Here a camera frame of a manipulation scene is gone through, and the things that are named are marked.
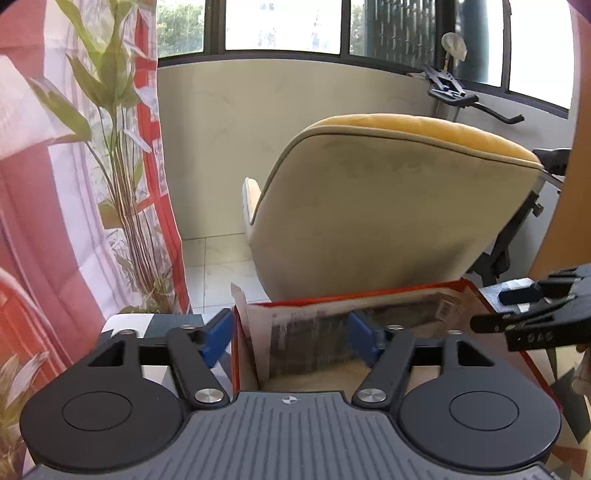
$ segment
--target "window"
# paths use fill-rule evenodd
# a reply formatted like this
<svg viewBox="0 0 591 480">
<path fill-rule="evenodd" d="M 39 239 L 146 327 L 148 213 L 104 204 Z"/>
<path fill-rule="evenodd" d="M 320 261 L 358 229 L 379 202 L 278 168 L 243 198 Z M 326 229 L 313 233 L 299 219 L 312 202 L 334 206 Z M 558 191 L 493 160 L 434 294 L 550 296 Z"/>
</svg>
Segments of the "window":
<svg viewBox="0 0 591 480">
<path fill-rule="evenodd" d="M 455 61 L 457 78 L 501 86 L 503 30 L 502 0 L 456 1 L 456 32 L 468 49 L 465 61 Z"/>
<path fill-rule="evenodd" d="M 435 59 L 436 0 L 351 0 L 351 55 L 420 69 Z"/>
<path fill-rule="evenodd" d="M 341 0 L 226 0 L 228 50 L 340 53 Z"/>
<path fill-rule="evenodd" d="M 158 0 L 158 56 L 203 51 L 205 0 Z"/>
<path fill-rule="evenodd" d="M 156 14 L 161 66 L 261 56 L 415 73 L 443 67 L 441 37 L 455 31 L 467 56 L 453 74 L 467 89 L 565 117 L 570 107 L 567 0 L 158 0 Z"/>
<path fill-rule="evenodd" d="M 573 96 L 573 27 L 566 0 L 511 0 L 509 88 L 565 108 Z"/>
</svg>

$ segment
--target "gray ridged platform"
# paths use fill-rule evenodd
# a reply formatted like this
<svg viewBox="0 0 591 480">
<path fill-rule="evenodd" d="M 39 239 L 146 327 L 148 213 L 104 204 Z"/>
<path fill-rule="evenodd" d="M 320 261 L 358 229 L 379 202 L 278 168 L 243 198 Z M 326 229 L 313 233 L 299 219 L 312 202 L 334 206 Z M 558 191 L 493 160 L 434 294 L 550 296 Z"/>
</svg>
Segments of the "gray ridged platform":
<svg viewBox="0 0 591 480">
<path fill-rule="evenodd" d="M 555 480 L 539 465 L 489 477 Z M 193 414 L 175 442 L 141 465 L 100 475 L 40 466 L 25 478 L 468 480 L 486 475 L 430 463 L 404 443 L 385 414 L 352 408 L 339 393 L 240 393 L 226 408 Z"/>
</svg>

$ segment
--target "red and white curtain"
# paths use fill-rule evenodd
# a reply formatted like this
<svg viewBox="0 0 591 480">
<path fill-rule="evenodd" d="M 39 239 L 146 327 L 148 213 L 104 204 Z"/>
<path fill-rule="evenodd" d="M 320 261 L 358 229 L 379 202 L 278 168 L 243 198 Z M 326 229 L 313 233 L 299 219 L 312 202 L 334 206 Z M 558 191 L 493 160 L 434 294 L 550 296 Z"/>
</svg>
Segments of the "red and white curtain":
<svg viewBox="0 0 591 480">
<path fill-rule="evenodd" d="M 155 0 L 0 15 L 0 478 L 18 414 L 119 312 L 186 313 L 164 175 Z"/>
</svg>

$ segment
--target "glass pane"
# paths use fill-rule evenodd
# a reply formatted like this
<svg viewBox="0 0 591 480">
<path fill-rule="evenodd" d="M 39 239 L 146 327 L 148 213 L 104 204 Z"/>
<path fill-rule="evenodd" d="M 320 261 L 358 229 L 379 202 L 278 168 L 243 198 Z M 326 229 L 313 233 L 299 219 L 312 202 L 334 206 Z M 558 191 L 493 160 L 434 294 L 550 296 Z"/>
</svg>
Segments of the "glass pane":
<svg viewBox="0 0 591 480">
<path fill-rule="evenodd" d="M 456 1 L 456 32 L 468 48 L 466 61 L 454 64 L 457 78 L 501 86 L 503 27 L 502 0 Z"/>
<path fill-rule="evenodd" d="M 158 0 L 158 56 L 203 51 L 205 0 Z"/>
<path fill-rule="evenodd" d="M 341 0 L 226 0 L 226 49 L 340 52 Z"/>
<path fill-rule="evenodd" d="M 566 0 L 511 0 L 509 88 L 570 108 L 573 26 Z"/>
<path fill-rule="evenodd" d="M 436 0 L 351 0 L 352 55 L 422 68 L 435 60 Z"/>
</svg>

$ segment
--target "tree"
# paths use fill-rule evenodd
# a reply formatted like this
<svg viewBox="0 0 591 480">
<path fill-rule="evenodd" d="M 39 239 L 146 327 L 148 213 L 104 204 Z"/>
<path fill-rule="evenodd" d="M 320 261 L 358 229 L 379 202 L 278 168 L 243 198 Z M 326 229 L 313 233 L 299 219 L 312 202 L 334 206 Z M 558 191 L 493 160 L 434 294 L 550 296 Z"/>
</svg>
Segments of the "tree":
<svg viewBox="0 0 591 480">
<path fill-rule="evenodd" d="M 203 51 L 203 5 L 157 5 L 158 56 Z"/>
<path fill-rule="evenodd" d="M 351 40 L 349 53 L 351 55 L 365 55 L 365 15 L 363 5 L 351 6 Z"/>
</svg>

